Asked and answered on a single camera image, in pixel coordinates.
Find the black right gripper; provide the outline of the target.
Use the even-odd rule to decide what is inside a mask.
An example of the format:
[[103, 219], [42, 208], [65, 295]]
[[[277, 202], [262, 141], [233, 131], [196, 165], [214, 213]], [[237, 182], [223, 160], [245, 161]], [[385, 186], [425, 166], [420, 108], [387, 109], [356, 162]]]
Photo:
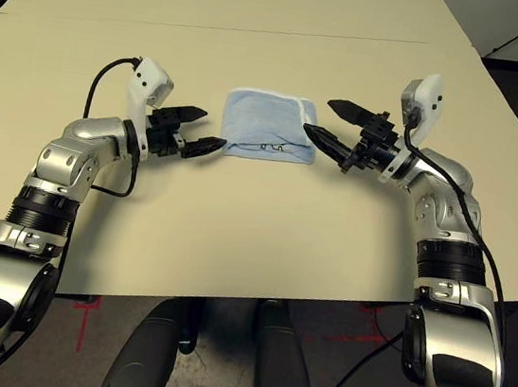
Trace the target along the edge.
[[313, 144], [339, 165], [342, 172], [348, 172], [352, 167], [383, 172], [399, 152], [395, 147], [399, 136], [389, 121], [390, 113], [374, 114], [344, 99], [332, 99], [327, 104], [338, 117], [361, 127], [360, 141], [350, 149], [327, 129], [305, 123], [304, 132]]

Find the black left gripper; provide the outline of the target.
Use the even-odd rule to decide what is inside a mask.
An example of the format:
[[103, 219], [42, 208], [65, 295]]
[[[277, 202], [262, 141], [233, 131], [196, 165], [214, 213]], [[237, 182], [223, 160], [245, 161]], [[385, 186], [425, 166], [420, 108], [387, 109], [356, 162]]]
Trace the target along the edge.
[[220, 150], [226, 144], [225, 139], [209, 136], [186, 142], [179, 133], [181, 124], [194, 122], [205, 116], [207, 111], [192, 105], [154, 109], [147, 116], [148, 153], [160, 157], [179, 154], [183, 159], [191, 159]]

